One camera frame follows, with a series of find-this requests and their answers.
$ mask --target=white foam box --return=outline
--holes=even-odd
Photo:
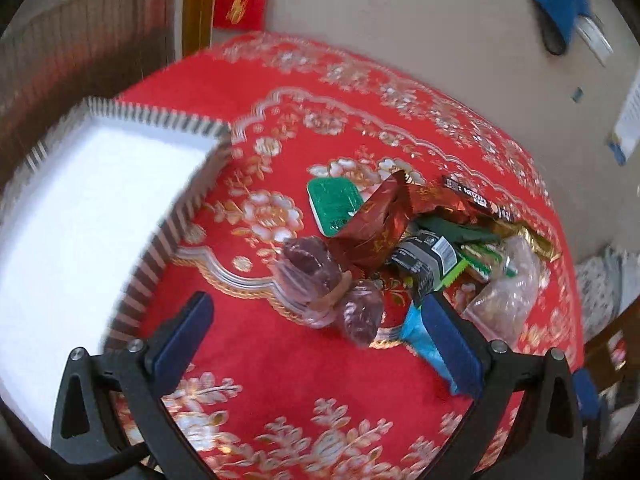
[[[0,394],[49,442],[69,352],[134,336],[230,153],[228,124],[89,98],[0,198]]]

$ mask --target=round table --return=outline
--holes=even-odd
[[[563,251],[517,350],[557,346],[582,363],[580,304],[558,216],[530,155],[454,99],[361,56],[300,38],[247,34],[178,62],[121,99],[227,120],[232,160],[166,268],[140,333],[196,291],[215,321],[178,390],[164,399],[220,478],[411,479],[470,405],[398,341],[410,298],[385,282],[383,328],[357,349],[300,325],[271,286],[283,240],[319,233],[306,183],[344,176],[363,197],[395,169],[444,174],[517,212]],[[480,467],[497,458],[511,400]],[[120,416],[140,439],[126,406]]]

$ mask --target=white paper notice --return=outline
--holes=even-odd
[[[622,166],[633,153],[640,140],[640,70],[626,96],[609,147],[613,150],[617,162]]]

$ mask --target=barcode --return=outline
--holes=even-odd
[[[445,237],[440,238],[431,250],[436,253],[442,260],[442,272],[447,274],[453,267],[456,266],[458,259],[456,258],[456,251],[451,244],[447,242]]]

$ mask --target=blue gripper pad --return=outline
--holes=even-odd
[[[194,293],[176,317],[163,323],[148,341],[145,368],[157,397],[172,394],[213,322],[213,302]]]
[[[586,368],[579,368],[572,374],[572,380],[582,420],[595,420],[600,413],[600,399],[591,375]]]
[[[484,386],[484,370],[475,352],[433,294],[423,298],[421,311],[424,327],[447,365],[458,391],[478,400]]]

